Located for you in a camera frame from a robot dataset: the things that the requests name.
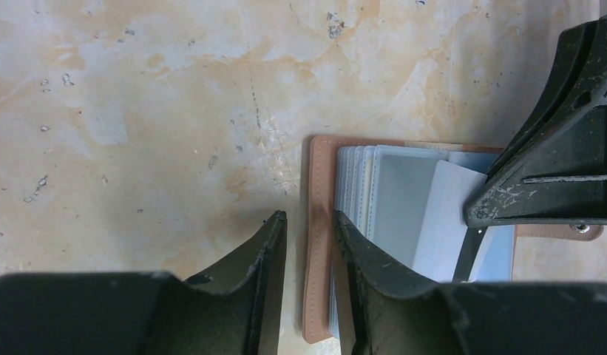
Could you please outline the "black card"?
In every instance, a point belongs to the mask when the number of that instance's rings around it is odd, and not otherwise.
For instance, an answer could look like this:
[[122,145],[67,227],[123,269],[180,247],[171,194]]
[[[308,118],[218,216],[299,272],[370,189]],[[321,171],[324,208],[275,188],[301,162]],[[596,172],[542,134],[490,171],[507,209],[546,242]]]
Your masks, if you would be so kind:
[[467,229],[452,278],[454,283],[469,280],[472,267],[475,264],[475,259],[483,242],[486,231],[487,229]]

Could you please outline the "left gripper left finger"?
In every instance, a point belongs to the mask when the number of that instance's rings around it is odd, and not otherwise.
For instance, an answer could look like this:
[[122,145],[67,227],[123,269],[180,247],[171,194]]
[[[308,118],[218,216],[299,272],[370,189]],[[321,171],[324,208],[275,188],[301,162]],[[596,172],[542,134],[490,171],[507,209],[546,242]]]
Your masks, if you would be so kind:
[[0,277],[0,354],[275,354],[288,220],[181,280],[167,271]]

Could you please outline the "white card being carried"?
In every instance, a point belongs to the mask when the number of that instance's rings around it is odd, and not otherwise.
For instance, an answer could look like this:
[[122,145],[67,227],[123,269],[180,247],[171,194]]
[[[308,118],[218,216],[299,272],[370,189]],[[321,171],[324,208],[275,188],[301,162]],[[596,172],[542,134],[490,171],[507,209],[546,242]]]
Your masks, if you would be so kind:
[[464,243],[463,207],[486,175],[440,160],[424,210],[412,269],[436,282],[450,282]]

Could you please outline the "tan leather card holder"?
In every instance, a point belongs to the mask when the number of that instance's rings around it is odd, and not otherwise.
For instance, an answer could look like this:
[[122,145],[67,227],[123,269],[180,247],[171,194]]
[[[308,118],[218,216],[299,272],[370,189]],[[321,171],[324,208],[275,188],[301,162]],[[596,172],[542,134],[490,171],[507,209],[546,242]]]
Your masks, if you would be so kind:
[[[375,140],[319,135],[311,141],[308,187],[308,262],[302,306],[303,339],[315,344],[339,337],[336,300],[331,272],[333,242],[332,213],[335,199],[354,199],[357,186],[370,188],[382,150],[393,156],[416,156],[447,160],[474,171],[484,172],[500,150],[484,146],[420,141]],[[602,226],[520,225],[493,227],[494,237],[478,244],[478,259],[471,266],[469,280],[509,280],[518,237],[542,237],[588,242],[596,240]]]

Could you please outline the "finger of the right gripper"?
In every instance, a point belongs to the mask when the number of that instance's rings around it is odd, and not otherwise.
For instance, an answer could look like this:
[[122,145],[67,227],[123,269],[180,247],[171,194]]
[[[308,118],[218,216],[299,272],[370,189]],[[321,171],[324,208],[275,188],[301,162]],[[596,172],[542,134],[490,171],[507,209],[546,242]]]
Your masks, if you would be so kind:
[[607,225],[607,15],[564,30],[546,86],[464,205],[471,228]]

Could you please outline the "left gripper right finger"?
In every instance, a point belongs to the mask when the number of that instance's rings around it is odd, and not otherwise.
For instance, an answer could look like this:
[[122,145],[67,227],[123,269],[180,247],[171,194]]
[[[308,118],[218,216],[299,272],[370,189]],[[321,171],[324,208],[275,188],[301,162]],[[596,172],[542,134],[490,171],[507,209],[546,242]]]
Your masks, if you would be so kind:
[[437,283],[333,227],[343,354],[607,354],[607,283]]

